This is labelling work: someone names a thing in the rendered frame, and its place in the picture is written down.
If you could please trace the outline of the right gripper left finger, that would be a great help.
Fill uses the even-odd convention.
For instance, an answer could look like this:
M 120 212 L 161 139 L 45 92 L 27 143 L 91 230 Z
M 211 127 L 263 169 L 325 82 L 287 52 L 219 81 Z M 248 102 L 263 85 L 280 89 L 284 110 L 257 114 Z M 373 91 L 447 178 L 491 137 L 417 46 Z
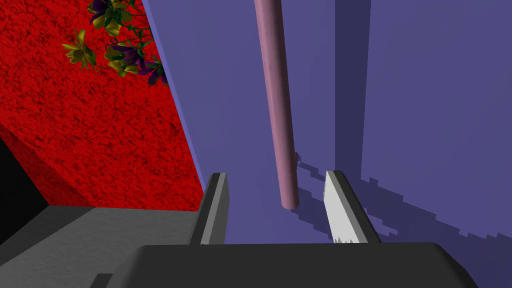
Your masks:
M 189 244 L 225 244 L 229 205 L 227 173 L 213 173 L 203 193 Z

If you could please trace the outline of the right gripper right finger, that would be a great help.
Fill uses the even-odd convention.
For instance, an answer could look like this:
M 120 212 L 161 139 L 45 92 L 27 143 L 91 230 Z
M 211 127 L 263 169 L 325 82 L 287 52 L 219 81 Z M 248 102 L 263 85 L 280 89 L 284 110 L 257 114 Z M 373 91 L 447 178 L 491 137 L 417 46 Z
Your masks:
M 343 172 L 326 171 L 323 203 L 334 243 L 382 242 Z

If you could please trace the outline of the purple cupboard door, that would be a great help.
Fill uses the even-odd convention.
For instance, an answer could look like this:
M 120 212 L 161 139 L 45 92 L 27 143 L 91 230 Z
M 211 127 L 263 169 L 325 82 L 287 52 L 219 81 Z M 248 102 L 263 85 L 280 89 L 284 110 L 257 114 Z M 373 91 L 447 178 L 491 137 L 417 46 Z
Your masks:
M 300 205 L 282 207 L 254 0 L 142 0 L 227 244 L 331 240 L 340 170 L 384 242 L 512 288 L 512 0 L 281 0 Z

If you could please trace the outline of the yellow and purple flowers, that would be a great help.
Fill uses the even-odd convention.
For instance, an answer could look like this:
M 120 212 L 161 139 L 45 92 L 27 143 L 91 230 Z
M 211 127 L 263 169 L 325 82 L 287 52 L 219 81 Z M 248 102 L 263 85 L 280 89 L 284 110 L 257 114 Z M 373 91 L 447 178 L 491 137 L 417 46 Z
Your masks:
M 157 82 L 170 86 L 161 59 L 145 51 L 155 42 L 152 29 L 131 23 L 133 17 L 147 18 L 142 0 L 88 0 L 87 12 L 91 15 L 89 24 L 111 38 L 102 47 L 103 56 L 119 77 L 148 76 L 149 86 Z

